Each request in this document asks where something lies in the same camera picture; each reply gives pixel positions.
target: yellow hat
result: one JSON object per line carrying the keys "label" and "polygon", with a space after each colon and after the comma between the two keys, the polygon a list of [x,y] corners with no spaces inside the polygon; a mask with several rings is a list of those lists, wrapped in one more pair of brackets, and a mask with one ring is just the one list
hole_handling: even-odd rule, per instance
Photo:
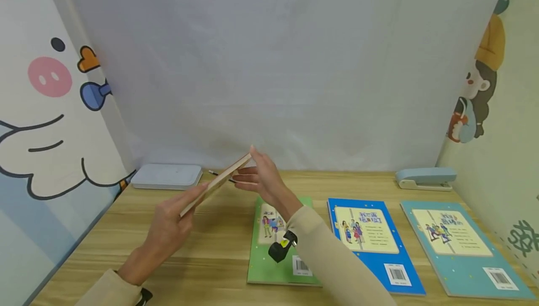
{"label": "yellow hat", "polygon": [[487,29],[483,33],[481,44],[475,59],[497,71],[502,65],[505,51],[505,31],[502,20],[498,15],[492,14]]}

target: hand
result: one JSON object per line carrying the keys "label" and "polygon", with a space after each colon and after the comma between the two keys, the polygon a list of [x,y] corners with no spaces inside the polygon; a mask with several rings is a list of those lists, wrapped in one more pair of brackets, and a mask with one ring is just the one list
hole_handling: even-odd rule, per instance
{"label": "hand", "polygon": [[286,222],[303,204],[284,184],[275,163],[266,154],[251,146],[249,151],[256,167],[242,168],[233,179],[236,188],[257,192],[265,202],[273,206]]}
{"label": "hand", "polygon": [[118,270],[118,275],[124,281],[131,285],[142,285],[156,268],[182,247],[191,233],[195,208],[181,218],[180,213],[207,186],[208,184],[204,183],[188,189],[155,207],[146,240]]}
{"label": "hand", "polygon": [[460,140],[460,130],[462,129],[463,125],[464,124],[462,123],[462,121],[458,121],[453,125],[453,130],[451,131],[451,136],[453,137],[453,139],[457,141]]}

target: white curtain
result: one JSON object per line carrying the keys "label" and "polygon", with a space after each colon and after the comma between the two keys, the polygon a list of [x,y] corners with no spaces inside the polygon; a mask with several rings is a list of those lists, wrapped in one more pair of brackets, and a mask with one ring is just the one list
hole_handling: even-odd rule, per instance
{"label": "white curtain", "polygon": [[433,167],[497,0],[74,0],[139,161]]}

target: white router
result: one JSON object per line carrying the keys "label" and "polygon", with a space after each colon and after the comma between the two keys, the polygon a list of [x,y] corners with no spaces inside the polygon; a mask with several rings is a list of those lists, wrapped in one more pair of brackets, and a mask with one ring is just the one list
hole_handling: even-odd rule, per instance
{"label": "white router", "polygon": [[194,164],[148,163],[135,173],[131,184],[137,189],[187,190],[201,176],[202,167]]}

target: stapler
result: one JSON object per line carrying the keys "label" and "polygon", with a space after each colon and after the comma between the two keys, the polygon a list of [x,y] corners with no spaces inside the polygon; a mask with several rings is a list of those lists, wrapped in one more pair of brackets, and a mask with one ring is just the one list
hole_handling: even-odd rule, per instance
{"label": "stapler", "polygon": [[453,168],[410,168],[395,174],[401,189],[451,191],[449,182],[457,179]]}

